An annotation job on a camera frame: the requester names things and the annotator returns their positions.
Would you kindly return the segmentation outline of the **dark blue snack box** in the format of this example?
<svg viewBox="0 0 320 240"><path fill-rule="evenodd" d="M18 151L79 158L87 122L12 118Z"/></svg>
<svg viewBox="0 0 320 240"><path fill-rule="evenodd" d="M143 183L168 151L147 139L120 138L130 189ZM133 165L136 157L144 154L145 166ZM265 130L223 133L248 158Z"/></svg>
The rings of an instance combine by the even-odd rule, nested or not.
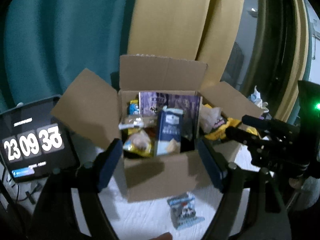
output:
<svg viewBox="0 0 320 240"><path fill-rule="evenodd" d="M157 119L155 156L180 153L183 110L163 107Z"/></svg>

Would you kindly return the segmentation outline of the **tablet showing clock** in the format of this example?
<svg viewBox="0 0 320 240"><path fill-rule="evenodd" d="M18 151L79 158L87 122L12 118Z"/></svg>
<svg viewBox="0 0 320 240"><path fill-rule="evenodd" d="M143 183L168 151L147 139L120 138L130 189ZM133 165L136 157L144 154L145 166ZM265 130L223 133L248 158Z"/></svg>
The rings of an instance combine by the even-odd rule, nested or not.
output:
<svg viewBox="0 0 320 240"><path fill-rule="evenodd" d="M52 96L1 113L1 160L15 183L79 166L69 130L51 114L59 100Z"/></svg>

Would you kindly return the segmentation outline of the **yellow curtain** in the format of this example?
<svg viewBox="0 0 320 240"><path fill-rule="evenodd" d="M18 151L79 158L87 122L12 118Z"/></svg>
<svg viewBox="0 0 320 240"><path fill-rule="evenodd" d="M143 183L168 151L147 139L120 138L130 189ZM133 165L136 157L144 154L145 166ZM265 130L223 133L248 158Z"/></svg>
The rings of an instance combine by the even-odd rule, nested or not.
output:
<svg viewBox="0 0 320 240"><path fill-rule="evenodd" d="M128 53L208 64L202 88L220 82L244 0L135 0Z"/></svg>

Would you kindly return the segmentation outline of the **teal curtain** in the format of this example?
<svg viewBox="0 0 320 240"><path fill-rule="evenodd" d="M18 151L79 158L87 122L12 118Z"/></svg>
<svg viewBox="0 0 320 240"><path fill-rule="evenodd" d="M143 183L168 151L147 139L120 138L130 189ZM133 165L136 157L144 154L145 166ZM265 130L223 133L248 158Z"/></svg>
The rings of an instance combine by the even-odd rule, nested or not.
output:
<svg viewBox="0 0 320 240"><path fill-rule="evenodd" d="M84 69L119 87L135 0L1 0L1 111L63 94Z"/></svg>

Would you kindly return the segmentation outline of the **clear bag pale snacks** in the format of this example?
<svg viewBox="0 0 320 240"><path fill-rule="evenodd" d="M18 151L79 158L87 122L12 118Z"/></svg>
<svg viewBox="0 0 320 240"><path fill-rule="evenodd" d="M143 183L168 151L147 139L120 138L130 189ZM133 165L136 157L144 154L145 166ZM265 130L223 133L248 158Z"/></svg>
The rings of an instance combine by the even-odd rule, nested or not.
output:
<svg viewBox="0 0 320 240"><path fill-rule="evenodd" d="M204 133L208 134L217 128L217 124L222 120L222 109L220 107L210 107L203 105L200 109L200 126Z"/></svg>

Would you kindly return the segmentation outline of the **yellow black snack bag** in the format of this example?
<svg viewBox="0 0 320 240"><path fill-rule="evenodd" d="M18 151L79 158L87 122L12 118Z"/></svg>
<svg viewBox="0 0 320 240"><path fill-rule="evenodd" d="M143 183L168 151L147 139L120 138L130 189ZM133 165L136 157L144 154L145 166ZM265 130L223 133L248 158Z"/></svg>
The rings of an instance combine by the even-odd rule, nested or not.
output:
<svg viewBox="0 0 320 240"><path fill-rule="evenodd" d="M217 128L213 129L210 133L204 133L204 137L211 141L224 140L226 138L226 129L228 127L239 128L242 122L233 118L224 118L217 124Z"/></svg>

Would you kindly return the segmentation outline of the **orange snack bag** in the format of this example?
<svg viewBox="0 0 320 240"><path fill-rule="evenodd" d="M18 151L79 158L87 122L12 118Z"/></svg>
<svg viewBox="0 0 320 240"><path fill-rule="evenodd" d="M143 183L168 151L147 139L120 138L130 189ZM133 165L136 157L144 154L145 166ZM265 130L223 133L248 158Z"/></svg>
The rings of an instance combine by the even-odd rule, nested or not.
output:
<svg viewBox="0 0 320 240"><path fill-rule="evenodd" d="M123 150L144 158L153 156L151 139L143 129L129 135L123 144Z"/></svg>

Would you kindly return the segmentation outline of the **purple snack bag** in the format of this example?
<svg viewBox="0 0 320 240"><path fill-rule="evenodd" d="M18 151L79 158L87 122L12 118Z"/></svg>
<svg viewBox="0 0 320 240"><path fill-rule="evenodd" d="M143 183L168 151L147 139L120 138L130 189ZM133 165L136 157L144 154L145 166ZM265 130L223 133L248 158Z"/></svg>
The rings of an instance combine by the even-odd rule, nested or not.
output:
<svg viewBox="0 0 320 240"><path fill-rule="evenodd" d="M191 141L199 135L201 96L139 92L138 98L139 111L142 115L157 115L163 107L181 109L183 111L182 136Z"/></svg>

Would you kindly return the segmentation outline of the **white crumpled wrappers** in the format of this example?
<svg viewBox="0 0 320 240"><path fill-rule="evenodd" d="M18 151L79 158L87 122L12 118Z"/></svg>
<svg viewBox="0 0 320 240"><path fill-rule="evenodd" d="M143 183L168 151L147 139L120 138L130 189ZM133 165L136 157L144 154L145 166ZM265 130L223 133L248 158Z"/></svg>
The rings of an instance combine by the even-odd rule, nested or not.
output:
<svg viewBox="0 0 320 240"><path fill-rule="evenodd" d="M254 103L257 107L263 110L263 113L268 113L268 102L263 101L261 94L257 90L257 86L254 87L254 92L248 97L249 101Z"/></svg>

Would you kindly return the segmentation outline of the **clear bag brown snacks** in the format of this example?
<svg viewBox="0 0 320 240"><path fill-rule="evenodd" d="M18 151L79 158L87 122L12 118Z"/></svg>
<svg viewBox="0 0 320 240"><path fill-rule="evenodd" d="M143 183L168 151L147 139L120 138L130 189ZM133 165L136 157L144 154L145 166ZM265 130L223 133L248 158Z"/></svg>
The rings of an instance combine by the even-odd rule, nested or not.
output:
<svg viewBox="0 0 320 240"><path fill-rule="evenodd" d="M157 116L134 114L122 118L118 128L124 130L131 128L150 128L155 126L157 126Z"/></svg>

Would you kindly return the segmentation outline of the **small blue snack packet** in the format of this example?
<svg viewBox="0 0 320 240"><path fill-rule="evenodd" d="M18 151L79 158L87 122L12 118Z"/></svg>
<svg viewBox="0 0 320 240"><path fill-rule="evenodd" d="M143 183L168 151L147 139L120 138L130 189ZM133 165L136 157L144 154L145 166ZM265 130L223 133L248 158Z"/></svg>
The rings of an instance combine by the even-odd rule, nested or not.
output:
<svg viewBox="0 0 320 240"><path fill-rule="evenodd" d="M186 192L167 200L170 207L171 220L176 230L183 230L199 224L205 220L199 217L195 210L195 196Z"/></svg>

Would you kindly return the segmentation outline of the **blue cartoon snack bag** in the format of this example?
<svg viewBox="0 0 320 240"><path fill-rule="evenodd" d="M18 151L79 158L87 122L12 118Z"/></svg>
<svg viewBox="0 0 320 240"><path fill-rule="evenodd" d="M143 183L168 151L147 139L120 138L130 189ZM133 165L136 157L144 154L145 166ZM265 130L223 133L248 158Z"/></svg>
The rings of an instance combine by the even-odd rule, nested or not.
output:
<svg viewBox="0 0 320 240"><path fill-rule="evenodd" d="M129 106L128 106L128 114L129 115L136 115L139 114L139 100L138 99L134 99L131 100L129 102Z"/></svg>

